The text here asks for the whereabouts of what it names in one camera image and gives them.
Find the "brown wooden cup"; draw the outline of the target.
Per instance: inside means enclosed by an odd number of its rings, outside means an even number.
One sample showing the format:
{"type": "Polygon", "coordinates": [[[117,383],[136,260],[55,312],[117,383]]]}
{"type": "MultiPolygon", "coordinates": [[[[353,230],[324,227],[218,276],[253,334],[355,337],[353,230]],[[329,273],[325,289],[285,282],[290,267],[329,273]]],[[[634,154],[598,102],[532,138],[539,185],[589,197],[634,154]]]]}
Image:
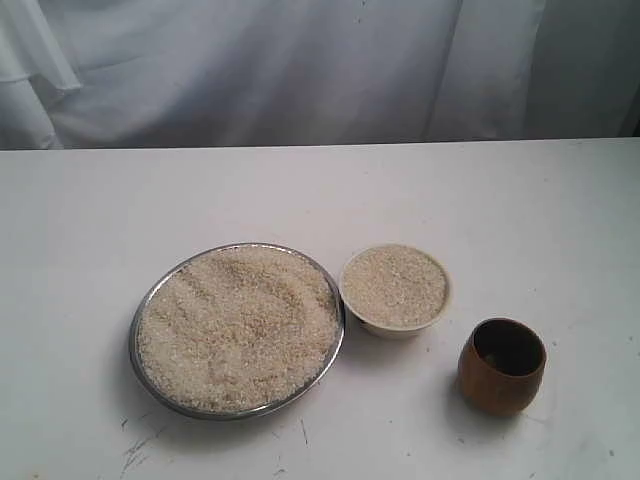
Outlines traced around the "brown wooden cup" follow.
{"type": "Polygon", "coordinates": [[[458,360],[460,392],[476,409],[512,417],[537,395],[547,353],[528,326],[509,318],[482,321],[467,338],[458,360]]]}

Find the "round metal rice plate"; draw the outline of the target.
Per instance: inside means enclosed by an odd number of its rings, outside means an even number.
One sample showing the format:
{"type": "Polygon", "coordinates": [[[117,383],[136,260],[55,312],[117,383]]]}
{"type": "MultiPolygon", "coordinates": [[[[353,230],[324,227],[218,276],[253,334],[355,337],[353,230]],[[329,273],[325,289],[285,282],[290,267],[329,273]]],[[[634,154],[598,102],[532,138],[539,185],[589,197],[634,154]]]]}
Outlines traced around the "round metal rice plate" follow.
{"type": "Polygon", "coordinates": [[[275,412],[333,364],[345,331],[331,275],[267,243],[201,252],[159,279],[132,319],[128,350],[145,390],[182,415],[231,421],[275,412]]]}

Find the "white backdrop cloth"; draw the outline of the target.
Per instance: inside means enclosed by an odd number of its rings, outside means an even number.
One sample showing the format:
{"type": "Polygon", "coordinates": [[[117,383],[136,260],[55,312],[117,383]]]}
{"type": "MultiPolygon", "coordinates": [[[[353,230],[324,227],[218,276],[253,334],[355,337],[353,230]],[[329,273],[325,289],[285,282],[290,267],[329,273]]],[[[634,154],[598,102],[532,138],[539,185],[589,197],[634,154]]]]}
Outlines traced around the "white backdrop cloth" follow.
{"type": "Polygon", "coordinates": [[[4,149],[611,137],[635,1],[5,1],[4,149]]]}

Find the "white bowl of rice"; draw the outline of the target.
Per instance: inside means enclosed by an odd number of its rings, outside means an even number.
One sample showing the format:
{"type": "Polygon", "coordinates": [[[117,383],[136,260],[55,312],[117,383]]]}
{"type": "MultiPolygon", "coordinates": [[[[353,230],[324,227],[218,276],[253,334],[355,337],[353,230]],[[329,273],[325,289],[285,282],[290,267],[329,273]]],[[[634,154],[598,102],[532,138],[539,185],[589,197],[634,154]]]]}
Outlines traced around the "white bowl of rice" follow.
{"type": "Polygon", "coordinates": [[[338,281],[345,307],[369,333],[386,339],[420,335],[444,315],[451,299],[449,273],[432,255],[387,243],[353,255],[338,281]]]}

